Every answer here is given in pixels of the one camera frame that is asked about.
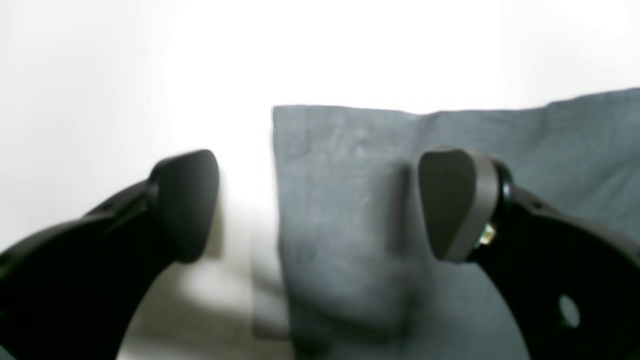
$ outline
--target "gray cloth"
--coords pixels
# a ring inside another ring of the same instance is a hole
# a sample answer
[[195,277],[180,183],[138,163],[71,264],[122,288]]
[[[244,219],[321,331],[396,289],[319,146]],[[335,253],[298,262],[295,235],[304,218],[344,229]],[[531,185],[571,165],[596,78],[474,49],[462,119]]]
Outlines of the gray cloth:
[[640,239],[640,90],[522,111],[279,106],[280,255],[298,359],[527,359],[475,265],[434,259],[415,169],[440,145],[500,158],[560,211]]

